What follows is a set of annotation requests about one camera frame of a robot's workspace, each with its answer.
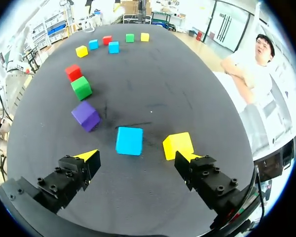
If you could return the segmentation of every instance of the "black hair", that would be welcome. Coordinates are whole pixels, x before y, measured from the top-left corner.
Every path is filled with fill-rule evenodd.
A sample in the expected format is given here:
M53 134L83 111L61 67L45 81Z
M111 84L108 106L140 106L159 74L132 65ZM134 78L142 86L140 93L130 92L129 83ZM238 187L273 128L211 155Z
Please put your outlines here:
M275 50L274 50L274 46L273 46L273 43L272 43L272 41L270 40L270 38L267 37L266 35L258 34L258 36L257 36L257 38L256 38L256 41L257 41L258 39L263 39L263 40L265 40L265 41L268 43L268 45L269 45L270 48L271 48L271 56L274 57L274 56L275 56Z

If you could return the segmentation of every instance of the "screw head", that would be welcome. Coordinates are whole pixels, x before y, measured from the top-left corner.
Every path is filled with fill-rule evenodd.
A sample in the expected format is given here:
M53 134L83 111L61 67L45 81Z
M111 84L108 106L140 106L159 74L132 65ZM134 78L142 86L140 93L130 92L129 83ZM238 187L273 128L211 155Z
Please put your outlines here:
M207 177L208 175L209 175L209 172L208 172L208 171L203 171L203 172L202 172L202 176L203 176L203 177Z
M219 173L221 171L221 169L219 167L215 167L214 172L215 173Z
M223 191L225 190L224 186L223 185L219 185L217 188L216 188L216 192L221 194L223 193Z
M55 172L56 173L60 173L61 172L61 168L60 167L55 167Z
M43 178L38 178L37 182L38 182L39 185L43 185L45 183Z
M232 186L237 186L237 185L238 185L238 180L235 179L235 178L231 179L231 180L230 180L230 185L232 185Z
M74 175L74 174L73 174L71 171L67 171L67 172L66 172L66 176L67 176L67 177L72 177L73 175Z
M9 199L10 199L11 201L15 200L15 195L10 194L10 195L9 195Z
M57 186L52 184L51 186L49 186L49 189L53 192L56 193L58 191Z

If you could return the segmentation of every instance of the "purple cube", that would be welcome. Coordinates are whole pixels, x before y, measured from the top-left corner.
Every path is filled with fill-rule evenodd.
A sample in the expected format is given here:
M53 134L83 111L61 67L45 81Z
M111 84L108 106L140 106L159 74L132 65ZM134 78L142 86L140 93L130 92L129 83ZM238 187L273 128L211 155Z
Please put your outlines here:
M87 132L101 121L98 112L87 101L81 102L71 113Z

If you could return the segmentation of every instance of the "green cube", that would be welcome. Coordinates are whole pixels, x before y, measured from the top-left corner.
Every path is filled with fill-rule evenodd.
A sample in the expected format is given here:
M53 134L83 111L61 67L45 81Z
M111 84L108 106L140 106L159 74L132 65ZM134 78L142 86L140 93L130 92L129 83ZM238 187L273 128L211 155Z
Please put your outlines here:
M80 77L79 79L71 82L71 86L79 100L83 100L92 94L90 84L85 77Z
M132 43L135 41L135 35L134 34L126 34L126 42Z

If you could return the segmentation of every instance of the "blue cube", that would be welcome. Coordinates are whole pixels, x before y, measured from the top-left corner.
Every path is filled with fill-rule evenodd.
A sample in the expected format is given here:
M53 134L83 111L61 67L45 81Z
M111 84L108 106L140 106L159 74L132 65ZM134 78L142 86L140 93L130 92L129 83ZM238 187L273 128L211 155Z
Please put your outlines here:
M109 53L119 53L119 43L117 41L109 43Z
M97 39L94 39L94 40L90 40L89 41L89 48L90 48L90 50L97 49L98 47L99 47L99 43L98 43L98 40Z
M119 127L116 140L116 152L123 155L139 156L143 149L142 128Z

